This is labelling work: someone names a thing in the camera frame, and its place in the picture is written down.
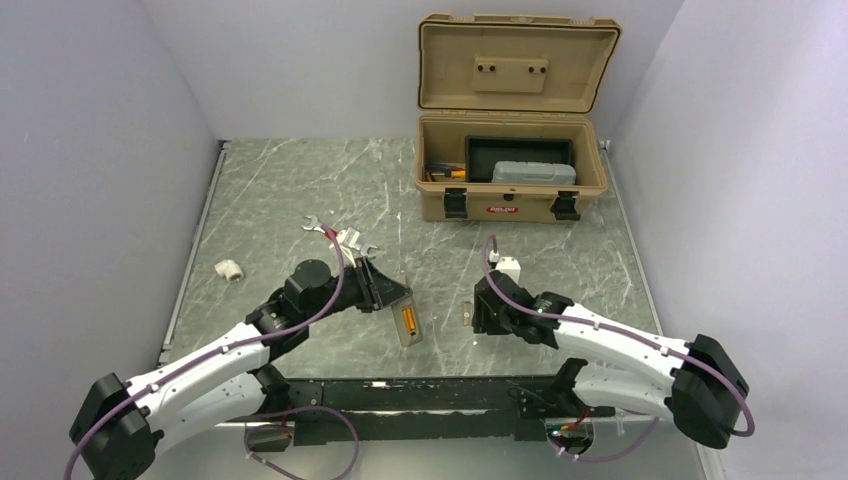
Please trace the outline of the orange AA battery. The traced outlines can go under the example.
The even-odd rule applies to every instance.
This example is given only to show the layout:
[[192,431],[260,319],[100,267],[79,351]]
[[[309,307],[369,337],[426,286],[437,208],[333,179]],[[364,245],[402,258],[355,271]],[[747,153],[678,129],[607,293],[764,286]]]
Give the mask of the orange AA battery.
[[403,317],[404,323],[407,331],[410,334],[413,334],[417,330],[417,321],[414,313],[414,309],[412,307],[406,307],[403,309]]
[[410,308],[403,308],[402,309],[402,316],[403,316],[404,325],[406,327],[406,330],[412,331],[415,328],[415,323],[414,323],[413,315],[411,314],[411,309]]

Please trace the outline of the beige remote control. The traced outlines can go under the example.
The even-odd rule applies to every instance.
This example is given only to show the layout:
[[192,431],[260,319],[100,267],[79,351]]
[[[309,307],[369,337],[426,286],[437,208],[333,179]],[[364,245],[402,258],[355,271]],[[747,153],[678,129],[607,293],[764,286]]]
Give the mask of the beige remote control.
[[391,305],[392,316],[396,325],[398,339],[402,347],[411,347],[420,343],[423,339],[416,305],[413,295],[404,298]]

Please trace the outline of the white PVC elbow fitting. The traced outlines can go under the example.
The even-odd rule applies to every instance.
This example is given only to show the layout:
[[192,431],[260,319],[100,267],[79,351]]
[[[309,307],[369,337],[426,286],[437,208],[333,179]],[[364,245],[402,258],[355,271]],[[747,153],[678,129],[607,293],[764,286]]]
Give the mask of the white PVC elbow fitting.
[[241,266],[232,259],[219,261],[214,265],[214,269],[218,276],[228,282],[238,282],[244,278]]

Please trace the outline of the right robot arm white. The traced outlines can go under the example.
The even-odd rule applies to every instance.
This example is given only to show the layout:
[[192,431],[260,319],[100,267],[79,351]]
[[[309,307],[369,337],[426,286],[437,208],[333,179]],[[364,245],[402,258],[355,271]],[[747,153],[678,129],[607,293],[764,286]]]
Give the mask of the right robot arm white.
[[646,414],[713,449],[753,433],[751,425],[736,427],[751,418],[748,383],[712,337],[644,332],[553,292],[533,296],[499,271],[474,287],[472,328],[570,352],[550,386],[549,399],[564,415],[600,407]]

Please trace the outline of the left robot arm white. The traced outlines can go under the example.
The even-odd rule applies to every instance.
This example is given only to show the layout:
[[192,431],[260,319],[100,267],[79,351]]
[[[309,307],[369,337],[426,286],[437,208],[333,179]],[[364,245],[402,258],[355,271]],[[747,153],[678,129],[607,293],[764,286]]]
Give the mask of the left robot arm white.
[[130,380],[116,374],[90,388],[69,436],[70,459],[96,479],[136,479],[169,448],[221,422],[279,417],[291,386],[273,361],[309,337],[311,321],[355,308],[407,305],[411,288],[368,259],[338,275],[320,260],[301,262],[282,287],[223,336]]

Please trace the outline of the silver combination wrench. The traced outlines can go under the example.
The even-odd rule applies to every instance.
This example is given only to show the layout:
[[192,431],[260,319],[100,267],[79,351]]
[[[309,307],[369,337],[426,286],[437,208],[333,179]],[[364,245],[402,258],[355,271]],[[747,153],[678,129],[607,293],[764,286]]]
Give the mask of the silver combination wrench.
[[[330,237],[330,234],[336,234],[338,230],[335,230],[332,227],[327,227],[323,222],[319,220],[318,217],[314,215],[305,215],[304,216],[305,223],[301,225],[301,228],[306,231],[317,231],[324,234],[326,237]],[[372,258],[378,252],[379,248],[367,241],[364,240],[363,233],[361,232],[361,255],[357,258]]]

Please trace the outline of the grey plastic case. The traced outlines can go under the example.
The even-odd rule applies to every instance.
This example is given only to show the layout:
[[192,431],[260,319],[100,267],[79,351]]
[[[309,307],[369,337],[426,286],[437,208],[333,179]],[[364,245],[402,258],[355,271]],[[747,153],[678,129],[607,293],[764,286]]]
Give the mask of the grey plastic case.
[[567,164],[501,161],[493,170],[492,183],[575,185],[576,170]]

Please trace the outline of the black tray in toolbox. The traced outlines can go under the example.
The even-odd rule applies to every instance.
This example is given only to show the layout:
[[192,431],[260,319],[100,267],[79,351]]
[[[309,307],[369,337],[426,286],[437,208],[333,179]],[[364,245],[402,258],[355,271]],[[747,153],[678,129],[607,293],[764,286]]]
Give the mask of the black tray in toolbox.
[[532,162],[575,166],[572,140],[468,135],[464,140],[466,179],[472,183],[492,180],[498,162]]

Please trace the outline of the tan plastic toolbox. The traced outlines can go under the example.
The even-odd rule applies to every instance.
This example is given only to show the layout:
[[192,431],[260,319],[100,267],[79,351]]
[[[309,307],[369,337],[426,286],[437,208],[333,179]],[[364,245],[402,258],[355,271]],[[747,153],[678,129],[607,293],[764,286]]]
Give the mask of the tan plastic toolbox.
[[[622,34],[611,18],[433,13],[418,27],[415,184],[427,221],[578,221],[607,190],[589,120]],[[569,139],[575,185],[430,182],[468,135]]]

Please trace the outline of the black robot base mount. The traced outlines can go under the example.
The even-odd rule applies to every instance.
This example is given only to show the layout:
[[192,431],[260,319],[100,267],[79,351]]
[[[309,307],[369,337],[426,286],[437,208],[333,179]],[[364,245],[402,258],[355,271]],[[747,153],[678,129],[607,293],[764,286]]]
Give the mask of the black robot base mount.
[[548,428],[610,417],[589,407],[552,375],[290,379],[251,422],[286,422],[296,446],[362,441],[507,437],[543,441]]

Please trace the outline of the aluminium frame rail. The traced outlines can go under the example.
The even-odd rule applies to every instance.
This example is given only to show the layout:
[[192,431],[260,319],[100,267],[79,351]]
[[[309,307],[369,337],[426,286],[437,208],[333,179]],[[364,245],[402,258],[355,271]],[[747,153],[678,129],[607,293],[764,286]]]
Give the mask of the aluminium frame rail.
[[272,366],[216,381],[224,398],[253,392],[256,413],[317,404],[346,412],[516,411],[523,417],[609,416],[614,409],[670,418],[670,389],[622,370],[583,367],[575,375],[287,379]]

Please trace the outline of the yellow-handled tools in toolbox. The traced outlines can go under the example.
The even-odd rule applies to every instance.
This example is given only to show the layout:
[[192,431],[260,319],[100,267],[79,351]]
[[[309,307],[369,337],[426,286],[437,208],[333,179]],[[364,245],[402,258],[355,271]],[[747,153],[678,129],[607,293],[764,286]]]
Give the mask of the yellow-handled tools in toolbox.
[[430,182],[464,182],[466,170],[461,165],[446,163],[428,163],[425,165],[426,178]]

